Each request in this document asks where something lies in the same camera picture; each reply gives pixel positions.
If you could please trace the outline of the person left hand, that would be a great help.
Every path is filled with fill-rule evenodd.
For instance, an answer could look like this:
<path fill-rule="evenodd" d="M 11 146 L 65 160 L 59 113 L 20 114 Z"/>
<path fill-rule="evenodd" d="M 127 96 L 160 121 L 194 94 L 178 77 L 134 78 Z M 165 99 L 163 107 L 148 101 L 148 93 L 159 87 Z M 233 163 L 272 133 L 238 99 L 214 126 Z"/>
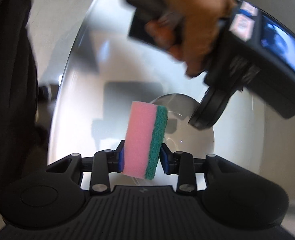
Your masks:
<path fill-rule="evenodd" d="M 202 61 L 211 51 L 219 28 L 219 18 L 228 17 L 234 0 L 165 0 L 168 7 L 184 17 L 182 44 L 175 44 L 175 33 L 161 20 L 146 24 L 146 32 L 157 45 L 187 65 L 186 75 L 197 77 L 204 71 Z"/>

